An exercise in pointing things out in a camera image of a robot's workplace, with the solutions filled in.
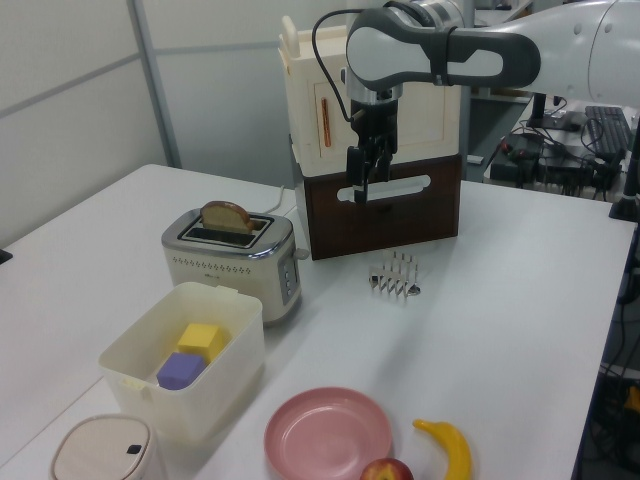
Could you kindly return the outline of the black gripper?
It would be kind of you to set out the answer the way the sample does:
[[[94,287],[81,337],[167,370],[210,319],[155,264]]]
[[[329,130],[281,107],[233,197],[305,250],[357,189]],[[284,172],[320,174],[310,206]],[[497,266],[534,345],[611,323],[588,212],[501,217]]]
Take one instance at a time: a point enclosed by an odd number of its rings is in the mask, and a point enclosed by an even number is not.
[[[352,185],[354,201],[364,204],[368,199],[370,155],[364,146],[373,144],[374,165],[377,181],[388,181],[393,156],[398,149],[397,115],[398,101],[390,100],[378,104],[350,101],[351,129],[358,137],[357,146],[347,149],[346,176]]]

